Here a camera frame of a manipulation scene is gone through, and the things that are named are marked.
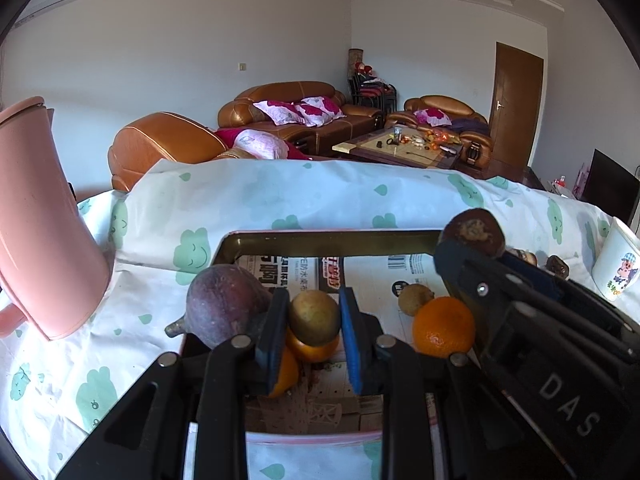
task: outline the jug handle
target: jug handle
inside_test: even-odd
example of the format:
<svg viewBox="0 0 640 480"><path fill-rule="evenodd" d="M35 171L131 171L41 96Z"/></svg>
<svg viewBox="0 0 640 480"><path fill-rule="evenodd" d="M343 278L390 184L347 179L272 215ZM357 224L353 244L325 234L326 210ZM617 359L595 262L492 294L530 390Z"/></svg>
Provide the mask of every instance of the jug handle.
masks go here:
<svg viewBox="0 0 640 480"><path fill-rule="evenodd" d="M23 312L13 303L4 307L0 310L0 338L7 337L25 320Z"/></svg>

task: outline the bed sheet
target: bed sheet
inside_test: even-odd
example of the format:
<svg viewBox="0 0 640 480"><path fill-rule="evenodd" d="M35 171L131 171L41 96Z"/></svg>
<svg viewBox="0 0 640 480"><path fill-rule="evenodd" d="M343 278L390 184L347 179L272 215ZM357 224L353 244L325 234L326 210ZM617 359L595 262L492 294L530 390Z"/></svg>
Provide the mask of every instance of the bed sheet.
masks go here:
<svg viewBox="0 0 640 480"><path fill-rule="evenodd" d="M540 262L560 256L573 280L596 290L590 269L610 217L501 177L338 160L162 160L129 194L79 205L113 260L108 290L90 320L63 340L45 342L23 324L0 341L0 426L38 479L55 478L153 360L178 350L180 338L167 338L164 326L184 313L190 281L229 232L440 229L472 207L494 214L509 246ZM640 320L638 299L632 288L616 306ZM380 445L249 442L248 458L252 479L368 480L380 467Z"/></svg>

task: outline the floral cushion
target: floral cushion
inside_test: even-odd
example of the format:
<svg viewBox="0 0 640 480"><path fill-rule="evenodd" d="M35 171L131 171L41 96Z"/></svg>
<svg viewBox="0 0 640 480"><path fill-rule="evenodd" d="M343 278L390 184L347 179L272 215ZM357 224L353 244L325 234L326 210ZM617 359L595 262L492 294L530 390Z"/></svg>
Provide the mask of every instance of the floral cushion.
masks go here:
<svg viewBox="0 0 640 480"><path fill-rule="evenodd" d="M266 160L287 158L289 151L287 143L281 138L249 128L238 134L234 141L234 148L240 148L251 153L255 158Z"/></svg>
<svg viewBox="0 0 640 480"><path fill-rule="evenodd" d="M267 114L276 126L283 124L305 124L305 119L292 103L283 101L260 101L254 103L258 110Z"/></svg>
<svg viewBox="0 0 640 480"><path fill-rule="evenodd" d="M305 103L296 104L296 110L305 118L305 126L324 126L334 120L334 117L324 110Z"/></svg>
<svg viewBox="0 0 640 480"><path fill-rule="evenodd" d="M329 114L333 119L346 117L346 115L342 113L342 110L340 110L340 107L336 103L331 101L331 99L325 96L307 97L305 99L302 99L300 104L307 104L315 106L316 108L320 108L324 113Z"/></svg>
<svg viewBox="0 0 640 480"><path fill-rule="evenodd" d="M236 142L236 139L239 137L240 133L245 132L247 130L251 130L251 129L250 128L228 128L226 130L218 130L216 132L213 132L213 134L219 137L222 140L222 142L224 142L230 148L235 146L236 148L241 148L242 150L245 150L246 152L251 153L253 156L256 156L257 158L263 158L261 156L256 155L246 146L241 146L239 142ZM260 131L260 133L266 134L268 136L274 137L275 139L281 140L279 137L273 134L270 134L269 132ZM305 155L304 153L302 153L288 140L283 140L282 142L284 142L287 145L288 151L287 151L287 155L281 158L288 158L289 160L309 160L308 155Z"/></svg>
<svg viewBox="0 0 640 480"><path fill-rule="evenodd" d="M449 116L437 108L416 110L414 112L414 116L418 119L419 124L428 124L429 126L451 126L451 119L449 119Z"/></svg>

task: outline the pink plastic jug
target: pink plastic jug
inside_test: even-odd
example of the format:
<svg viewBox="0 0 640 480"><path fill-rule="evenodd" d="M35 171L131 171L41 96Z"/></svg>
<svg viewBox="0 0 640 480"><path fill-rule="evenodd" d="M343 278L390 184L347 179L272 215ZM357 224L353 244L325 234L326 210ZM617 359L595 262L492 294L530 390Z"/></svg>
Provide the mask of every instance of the pink plastic jug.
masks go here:
<svg viewBox="0 0 640 480"><path fill-rule="evenodd" d="M63 174L42 97L0 112L0 337L27 319L47 339L94 312L110 272Z"/></svg>

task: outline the leather sofa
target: leather sofa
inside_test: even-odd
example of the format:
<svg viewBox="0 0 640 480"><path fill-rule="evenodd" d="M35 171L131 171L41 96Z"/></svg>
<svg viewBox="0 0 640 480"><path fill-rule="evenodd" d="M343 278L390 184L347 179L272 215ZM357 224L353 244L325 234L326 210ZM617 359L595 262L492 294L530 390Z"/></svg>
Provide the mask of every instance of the leather sofa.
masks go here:
<svg viewBox="0 0 640 480"><path fill-rule="evenodd" d="M475 119L487 124L486 119L481 114L462 101L444 95L423 95L422 97L407 99L404 103L404 111L393 112L386 116L385 128L391 128L395 124L405 124L420 130L422 125L418 124L414 112L425 108L439 108L451 119ZM460 160L481 170L487 167L494 149L494 142L491 137L476 132L462 132L460 133L460 142L462 143Z"/></svg>
<svg viewBox="0 0 640 480"><path fill-rule="evenodd" d="M309 128L302 124L276 126L254 103L272 100L294 103L306 97L327 96L334 101L346 117L325 126ZM346 104L342 92L320 81L289 81L255 86L242 92L218 112L219 128L247 126L262 130L292 142L309 155L332 154L332 146L382 126L382 112L376 108Z"/></svg>
<svg viewBox="0 0 640 480"><path fill-rule="evenodd" d="M255 158L229 147L214 132L186 117L156 112L121 129L107 159L113 189L130 191L161 158L197 164L215 158Z"/></svg>

